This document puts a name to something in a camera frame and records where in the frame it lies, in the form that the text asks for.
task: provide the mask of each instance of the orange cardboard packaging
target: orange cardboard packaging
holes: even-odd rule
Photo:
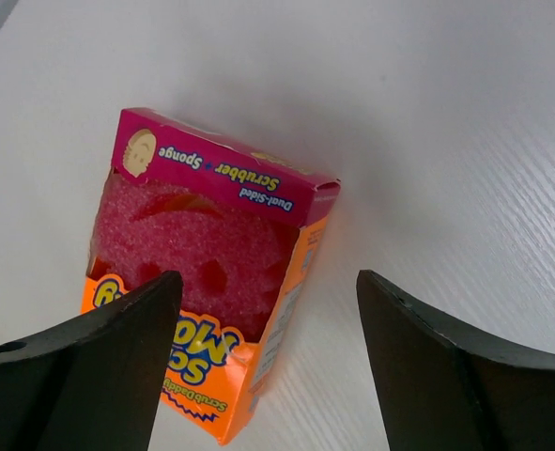
[[[119,189],[123,191],[117,191],[113,183],[121,183]],[[131,198],[140,198],[141,190],[162,190],[164,186],[178,188],[173,191],[168,189],[169,197],[162,194],[160,204],[146,206],[146,214],[157,214],[158,221],[171,221],[163,219],[170,218],[170,214],[181,214],[185,219],[174,223],[175,228],[157,230],[156,235],[149,238],[137,237],[139,241],[133,237],[125,238],[125,234],[136,234],[126,231],[131,224],[132,227],[139,225],[136,224],[138,218],[124,214],[121,208],[126,206],[124,208],[128,210]],[[184,280],[184,302],[161,399],[212,434],[220,444],[227,444],[254,414],[263,383],[270,373],[339,191],[338,179],[299,168],[226,136],[163,117],[147,108],[123,110],[118,122],[110,175],[94,224],[82,313],[114,301],[133,289],[133,284],[142,283],[161,271],[180,271]],[[104,204],[104,200],[111,195],[116,198]],[[103,210],[106,204],[107,208],[116,210]],[[187,223],[190,221],[187,214],[197,214],[196,218],[201,219]],[[212,292],[208,292],[208,299],[223,300],[218,304],[219,309],[223,304],[231,305],[229,312],[233,314],[237,311],[238,302],[244,303],[243,298],[248,300],[246,302],[254,299],[251,293],[254,294],[261,283],[262,277],[256,273],[260,271],[258,268],[251,267],[252,275],[248,279],[245,274],[241,278],[240,267],[229,269],[230,264],[243,265],[239,259],[254,262],[253,258],[246,259],[248,255],[258,255],[260,262],[263,248],[254,244],[254,237],[248,237],[231,249],[231,241],[237,239],[229,233],[229,225],[221,227],[221,221],[226,221],[224,218],[227,216],[235,218],[234,221],[249,218],[246,221],[258,222],[258,227],[270,224],[295,232],[289,235],[293,241],[285,263],[267,269],[268,272],[275,272],[276,267],[281,268],[276,287],[269,293],[263,293],[263,296],[272,296],[272,308],[267,310],[265,317],[262,314],[254,317],[266,321],[264,327],[261,324],[256,336],[242,329],[243,326],[221,324],[216,318],[220,315],[205,311],[204,295],[198,291],[197,296],[202,296],[199,297],[200,303],[192,301],[198,285],[207,288],[210,284]],[[155,219],[147,220],[153,224]],[[196,230],[189,230],[183,251],[179,251],[178,262],[174,262],[175,267],[166,268],[166,257],[175,252],[170,250],[170,246],[176,246],[175,242],[180,239],[185,240],[183,237],[186,234],[179,232],[178,226],[191,228],[195,224],[208,226],[200,225]],[[112,233],[116,234],[116,241],[125,241],[116,243],[118,250],[113,261],[108,261],[109,257],[105,257],[96,244],[97,234],[102,232],[106,233],[104,237],[107,241],[112,240],[108,238],[113,236]],[[157,243],[154,252],[148,250],[153,241]],[[214,247],[208,245],[204,248],[205,243],[211,241],[216,242]],[[192,254],[193,251],[188,251],[187,246],[192,245],[198,245],[199,248],[195,248],[198,254],[202,252],[200,249],[208,254],[207,262],[200,263],[202,260],[198,254],[188,260],[188,252]],[[256,246],[254,252],[253,249],[242,248],[246,245]],[[213,249],[223,249],[224,260],[214,256]],[[149,261],[153,260],[154,253],[159,253],[159,261]],[[132,259],[145,263],[132,271]],[[196,274],[201,272],[206,272],[206,279],[202,282],[196,278]],[[232,274],[238,274],[239,281],[233,282],[230,279]],[[239,285],[229,291],[229,284]],[[224,297],[225,292],[231,293],[228,299]]]

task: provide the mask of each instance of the smiley face sponge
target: smiley face sponge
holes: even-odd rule
[[[108,178],[92,251],[106,273],[134,289],[163,271],[184,281],[181,308],[260,339],[299,230],[219,205],[183,187]]]

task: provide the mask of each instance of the smiley face logo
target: smiley face logo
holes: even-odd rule
[[[156,136],[148,130],[142,129],[134,134],[123,156],[123,166],[134,177],[146,172],[156,150]]]

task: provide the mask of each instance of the white table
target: white table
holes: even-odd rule
[[[239,450],[386,450],[354,282],[372,268],[555,352],[555,0],[21,0],[0,32],[0,343],[79,310],[120,108],[345,190]],[[209,450],[166,406],[151,450]]]

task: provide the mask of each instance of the red sponge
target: red sponge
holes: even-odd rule
[[[163,271],[184,280],[181,307],[258,341],[277,300],[298,229],[212,203],[187,189],[118,174],[106,182],[92,249],[133,289]]]

